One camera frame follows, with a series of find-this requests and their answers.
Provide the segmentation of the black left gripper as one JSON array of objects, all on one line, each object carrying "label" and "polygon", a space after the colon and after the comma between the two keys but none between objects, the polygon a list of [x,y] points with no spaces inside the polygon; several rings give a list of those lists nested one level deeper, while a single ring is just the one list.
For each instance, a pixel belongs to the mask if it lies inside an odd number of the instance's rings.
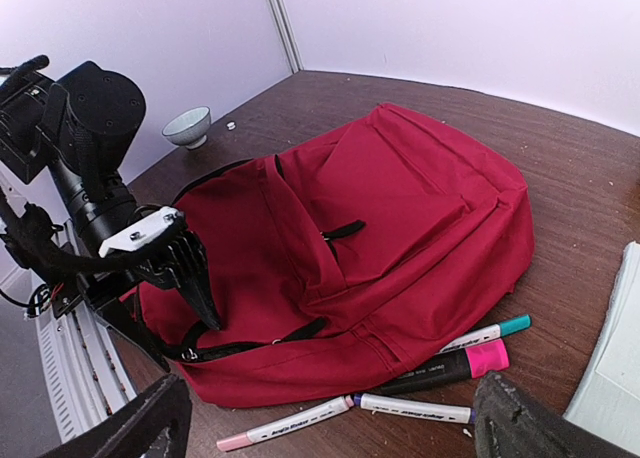
[{"label": "black left gripper", "polygon": [[127,258],[129,266],[157,288],[178,288],[209,329],[220,329],[206,252],[188,229],[183,212],[163,206],[103,240],[101,258]]}]

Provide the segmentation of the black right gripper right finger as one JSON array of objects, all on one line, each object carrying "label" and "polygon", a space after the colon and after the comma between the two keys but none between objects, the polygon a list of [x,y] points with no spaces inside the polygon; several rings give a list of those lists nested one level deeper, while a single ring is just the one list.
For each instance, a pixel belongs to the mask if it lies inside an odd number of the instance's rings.
[{"label": "black right gripper right finger", "polygon": [[478,457],[631,457],[566,421],[499,372],[480,379],[473,407]]}]

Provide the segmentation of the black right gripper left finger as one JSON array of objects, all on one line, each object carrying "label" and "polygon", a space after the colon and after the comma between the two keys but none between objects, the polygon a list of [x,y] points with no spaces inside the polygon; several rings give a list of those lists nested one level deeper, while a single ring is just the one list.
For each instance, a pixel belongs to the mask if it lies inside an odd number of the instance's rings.
[{"label": "black right gripper left finger", "polygon": [[106,421],[46,457],[184,457],[192,401],[187,383],[165,375]]}]

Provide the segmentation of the purple capped white marker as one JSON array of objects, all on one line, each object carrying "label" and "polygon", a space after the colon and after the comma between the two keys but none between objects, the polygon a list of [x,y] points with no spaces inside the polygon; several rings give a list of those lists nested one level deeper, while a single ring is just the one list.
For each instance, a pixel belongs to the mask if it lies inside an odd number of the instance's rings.
[{"label": "purple capped white marker", "polygon": [[369,393],[356,393],[353,395],[353,400],[355,405],[362,409],[402,417],[456,424],[474,424],[476,420],[476,412],[470,407],[434,404]]}]

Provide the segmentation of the black pink highlighter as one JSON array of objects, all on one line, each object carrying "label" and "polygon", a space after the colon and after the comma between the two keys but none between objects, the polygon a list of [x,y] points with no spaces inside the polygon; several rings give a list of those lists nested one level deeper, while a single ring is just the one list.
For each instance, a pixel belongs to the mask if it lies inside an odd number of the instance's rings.
[{"label": "black pink highlighter", "polygon": [[497,339],[436,355],[415,370],[380,385],[376,391],[383,395],[420,392],[481,378],[490,371],[501,371],[509,366],[506,346]]}]

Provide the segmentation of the white book pink flowers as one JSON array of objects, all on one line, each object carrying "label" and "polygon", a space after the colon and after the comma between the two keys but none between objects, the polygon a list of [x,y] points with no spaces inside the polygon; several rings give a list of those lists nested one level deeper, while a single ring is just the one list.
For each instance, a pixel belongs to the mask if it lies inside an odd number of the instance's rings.
[{"label": "white book pink flowers", "polygon": [[639,244],[635,241],[624,248],[603,327],[564,418],[639,453]]}]

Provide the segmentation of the teal capped white marker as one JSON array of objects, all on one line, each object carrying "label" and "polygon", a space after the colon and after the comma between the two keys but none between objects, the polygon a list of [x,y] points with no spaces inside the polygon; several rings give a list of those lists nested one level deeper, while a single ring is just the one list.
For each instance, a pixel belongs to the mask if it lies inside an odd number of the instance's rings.
[{"label": "teal capped white marker", "polygon": [[477,346],[483,343],[492,342],[513,334],[527,330],[532,325],[529,314],[521,315],[510,320],[495,323],[474,331],[471,331],[444,346],[437,352],[437,355],[454,352],[460,349]]}]

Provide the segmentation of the red student backpack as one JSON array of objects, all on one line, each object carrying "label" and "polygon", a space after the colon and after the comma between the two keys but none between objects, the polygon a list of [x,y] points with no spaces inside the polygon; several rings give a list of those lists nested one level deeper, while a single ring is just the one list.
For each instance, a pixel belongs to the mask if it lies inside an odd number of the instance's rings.
[{"label": "red student backpack", "polygon": [[330,399],[411,371],[529,267],[527,184],[461,131],[393,104],[187,186],[222,327],[144,283],[136,315],[205,402]]}]

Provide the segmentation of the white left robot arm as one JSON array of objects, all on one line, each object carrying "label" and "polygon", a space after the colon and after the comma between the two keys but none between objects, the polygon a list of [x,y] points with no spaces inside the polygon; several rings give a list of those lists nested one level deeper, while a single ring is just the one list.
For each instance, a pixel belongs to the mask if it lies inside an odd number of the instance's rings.
[{"label": "white left robot arm", "polygon": [[139,204],[118,172],[146,113],[141,90],[91,61],[53,80],[43,74],[48,63],[40,55],[3,72],[1,160],[24,183],[51,173],[86,254],[55,244],[57,226],[43,208],[26,203],[17,212],[3,201],[7,251],[54,291],[92,304],[142,282],[175,289],[219,329],[206,251],[185,215]]}]

